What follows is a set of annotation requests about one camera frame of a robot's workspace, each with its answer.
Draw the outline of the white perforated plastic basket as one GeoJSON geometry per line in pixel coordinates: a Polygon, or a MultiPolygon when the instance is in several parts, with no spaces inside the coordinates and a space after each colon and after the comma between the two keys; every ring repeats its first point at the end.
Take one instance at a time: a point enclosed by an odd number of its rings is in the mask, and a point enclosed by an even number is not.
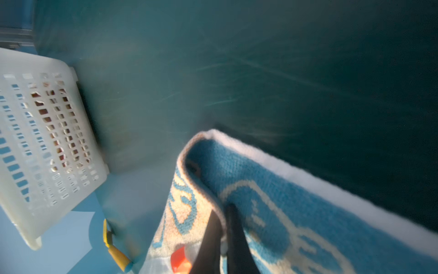
{"type": "Polygon", "coordinates": [[[1,208],[32,249],[107,179],[76,72],[1,50],[1,208]]]}

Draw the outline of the blue patterned towel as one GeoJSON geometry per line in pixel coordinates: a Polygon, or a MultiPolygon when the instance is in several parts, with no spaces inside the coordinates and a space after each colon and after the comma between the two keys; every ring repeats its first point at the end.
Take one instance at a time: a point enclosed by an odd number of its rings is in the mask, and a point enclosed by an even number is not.
{"type": "Polygon", "coordinates": [[[143,274],[197,256],[211,212],[239,212],[262,274],[435,274],[438,235],[218,130],[181,151],[143,274]]]}

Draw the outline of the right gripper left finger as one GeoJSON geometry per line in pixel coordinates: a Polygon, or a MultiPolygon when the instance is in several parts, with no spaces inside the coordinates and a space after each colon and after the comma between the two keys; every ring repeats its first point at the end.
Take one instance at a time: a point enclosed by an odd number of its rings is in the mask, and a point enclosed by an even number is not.
{"type": "Polygon", "coordinates": [[[192,265],[190,274],[219,274],[221,257],[222,225],[218,215],[212,211],[203,241],[192,265]]]}

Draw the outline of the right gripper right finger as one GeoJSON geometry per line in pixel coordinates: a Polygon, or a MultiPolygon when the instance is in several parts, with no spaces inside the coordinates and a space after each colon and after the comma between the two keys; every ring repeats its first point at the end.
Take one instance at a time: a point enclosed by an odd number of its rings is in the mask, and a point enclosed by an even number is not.
{"type": "Polygon", "coordinates": [[[225,216],[227,220],[228,273],[260,274],[250,252],[237,207],[234,204],[228,204],[225,216]]]}

